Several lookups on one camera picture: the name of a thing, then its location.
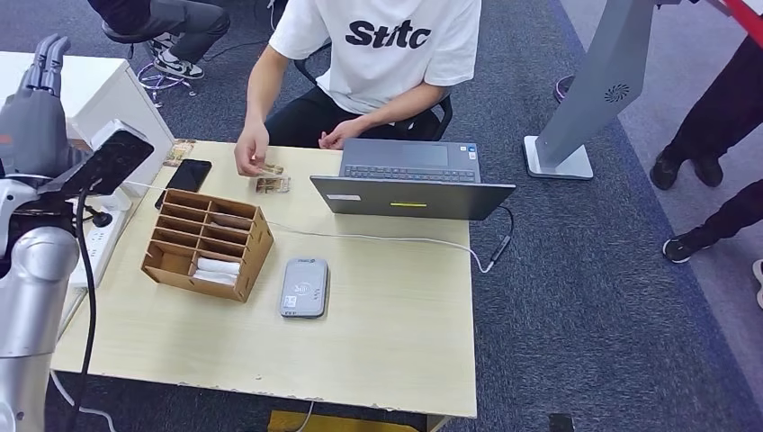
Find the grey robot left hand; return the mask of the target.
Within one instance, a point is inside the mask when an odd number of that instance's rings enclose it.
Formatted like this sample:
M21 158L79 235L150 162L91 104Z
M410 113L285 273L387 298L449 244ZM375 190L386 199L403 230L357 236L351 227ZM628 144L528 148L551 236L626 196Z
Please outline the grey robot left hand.
M6 97L1 108L1 176L57 177L92 153L67 137L60 96L69 48L66 36L41 40L16 91Z

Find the person's left hand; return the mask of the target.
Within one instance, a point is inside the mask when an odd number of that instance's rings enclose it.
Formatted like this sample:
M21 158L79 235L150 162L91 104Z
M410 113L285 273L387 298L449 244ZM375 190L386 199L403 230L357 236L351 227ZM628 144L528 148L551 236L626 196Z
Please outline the person's left hand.
M344 141L357 138L368 129L366 122L353 119L340 122L330 133L322 132L318 144L321 149L339 149L344 147Z

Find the person's right hand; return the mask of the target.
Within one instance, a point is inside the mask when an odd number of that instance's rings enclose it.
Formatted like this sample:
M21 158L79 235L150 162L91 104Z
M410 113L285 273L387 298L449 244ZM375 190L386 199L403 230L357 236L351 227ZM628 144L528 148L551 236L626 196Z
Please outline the person's right hand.
M234 149L237 171L241 176L260 176L264 173L269 134L261 121L247 123Z

